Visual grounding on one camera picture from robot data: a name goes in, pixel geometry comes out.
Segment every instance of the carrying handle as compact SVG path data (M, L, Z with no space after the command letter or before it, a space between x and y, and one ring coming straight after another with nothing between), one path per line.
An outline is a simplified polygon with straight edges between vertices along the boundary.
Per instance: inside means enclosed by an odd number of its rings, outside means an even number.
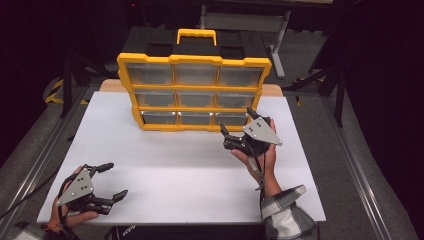
M177 44L180 44L181 37L211 37L213 45L216 46L216 33L208 29L178 29Z

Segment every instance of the equipment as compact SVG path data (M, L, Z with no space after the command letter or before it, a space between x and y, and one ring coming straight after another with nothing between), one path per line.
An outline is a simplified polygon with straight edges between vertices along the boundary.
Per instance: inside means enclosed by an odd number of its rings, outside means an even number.
M259 33L133 27L117 59L143 130L241 131L271 61Z
M94 187L91 178L96 172L102 173L113 168L113 163L107 163L98 167L84 164L79 173L74 173L63 182L56 206L58 207L60 224L63 233L68 239L78 239L75 233L66 226L66 216L63 216L62 207L66 204L68 213L78 214L87 211L95 211L99 214L108 215L113 204L121 201L127 195L128 190L113 195L112 199L98 198L94 195Z
M245 135L236 137L229 135L225 125L220 123L224 135L225 149L238 149L249 157L258 157L268 151L270 144L283 145L282 141L270 127L271 118L258 115L252 108L247 108L252 121L243 127Z

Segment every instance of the table leg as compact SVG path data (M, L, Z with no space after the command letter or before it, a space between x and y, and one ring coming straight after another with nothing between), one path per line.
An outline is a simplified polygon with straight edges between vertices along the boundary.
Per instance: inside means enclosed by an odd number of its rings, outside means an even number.
M286 32L289 18L290 18L290 11L286 11L284 13L284 17L281 18L281 23L280 23L280 27L278 28L278 33L277 33L278 35L277 35L275 44L269 46L271 49L272 62L273 62L275 71L277 72L278 78L286 77L284 73L283 65L281 64L281 59L280 59L280 55L278 54L278 51L280 50L281 42L283 41L284 33Z
M200 29L206 28L206 5L202 5L202 12L200 13Z

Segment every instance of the wrist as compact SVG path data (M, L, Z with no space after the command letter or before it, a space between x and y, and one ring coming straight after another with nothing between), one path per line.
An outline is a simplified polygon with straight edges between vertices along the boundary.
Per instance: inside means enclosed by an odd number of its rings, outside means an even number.
M282 189L275 178L274 172L265 174L264 177L264 197L272 197L280 192Z

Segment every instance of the finger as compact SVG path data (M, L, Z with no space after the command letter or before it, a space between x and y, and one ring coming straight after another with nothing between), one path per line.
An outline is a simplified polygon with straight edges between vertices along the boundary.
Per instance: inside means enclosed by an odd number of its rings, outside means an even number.
M99 214L97 212L93 212L93 211L80 213L78 215L68 217L66 219L66 225L69 228L74 228L74 227L78 226L79 224L86 222L86 221L89 221L91 219L97 218L98 216L99 216Z
M274 119L271 118L271 121L269 122L269 126L271 127L271 129L277 133L277 128L275 127L275 122Z
M247 161L249 160L249 158L247 157L247 155L244 154L242 151L240 151L238 149L231 150L231 154L233 154L238 160L240 160L244 164L246 164Z
M276 145L275 145L275 144L271 143L271 144L269 145L269 150L271 150L271 151L275 151L275 148L276 148Z
M77 169L75 169L74 174L81 172L81 170L82 170L82 166L79 166Z

